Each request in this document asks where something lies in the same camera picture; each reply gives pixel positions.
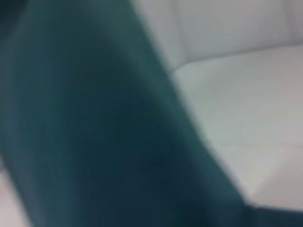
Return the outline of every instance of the teal cloth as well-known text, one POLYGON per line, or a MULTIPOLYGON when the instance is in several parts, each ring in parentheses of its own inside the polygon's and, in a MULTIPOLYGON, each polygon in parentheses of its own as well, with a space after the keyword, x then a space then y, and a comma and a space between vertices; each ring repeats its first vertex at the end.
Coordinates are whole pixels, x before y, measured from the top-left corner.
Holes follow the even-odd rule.
POLYGON ((197 137, 128 1, 8 8, 1 144, 35 227, 257 220, 197 137))

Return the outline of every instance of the white sofa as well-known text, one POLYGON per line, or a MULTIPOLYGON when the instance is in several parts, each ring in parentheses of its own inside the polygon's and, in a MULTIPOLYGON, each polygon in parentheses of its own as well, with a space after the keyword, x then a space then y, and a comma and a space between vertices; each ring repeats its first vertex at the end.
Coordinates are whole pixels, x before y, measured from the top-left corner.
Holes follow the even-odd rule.
POLYGON ((303 1, 134 1, 197 132, 243 197, 303 210, 303 1))

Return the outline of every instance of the white cushion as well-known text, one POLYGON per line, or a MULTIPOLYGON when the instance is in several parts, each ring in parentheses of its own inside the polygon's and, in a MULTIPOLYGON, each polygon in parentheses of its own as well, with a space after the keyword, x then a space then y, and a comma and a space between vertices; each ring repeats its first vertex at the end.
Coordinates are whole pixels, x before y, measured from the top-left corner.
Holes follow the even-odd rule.
POLYGON ((244 197, 303 210, 303 46, 194 62, 172 78, 244 197))

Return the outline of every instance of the seat cushion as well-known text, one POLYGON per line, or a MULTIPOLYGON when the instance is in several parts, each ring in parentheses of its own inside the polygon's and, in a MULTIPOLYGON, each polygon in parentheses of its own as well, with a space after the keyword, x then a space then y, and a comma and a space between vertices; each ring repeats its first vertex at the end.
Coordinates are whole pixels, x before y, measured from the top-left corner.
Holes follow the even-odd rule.
POLYGON ((244 197, 303 210, 303 200, 287 196, 303 195, 303 46, 190 63, 172 79, 244 197))

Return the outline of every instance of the white seat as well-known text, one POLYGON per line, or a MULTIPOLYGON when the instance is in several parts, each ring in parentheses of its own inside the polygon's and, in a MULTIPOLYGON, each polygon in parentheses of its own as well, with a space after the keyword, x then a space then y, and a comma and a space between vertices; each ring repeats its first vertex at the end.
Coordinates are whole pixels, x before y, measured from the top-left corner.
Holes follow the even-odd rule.
POLYGON ((303 210, 303 46, 190 63, 172 79, 245 199, 303 210))

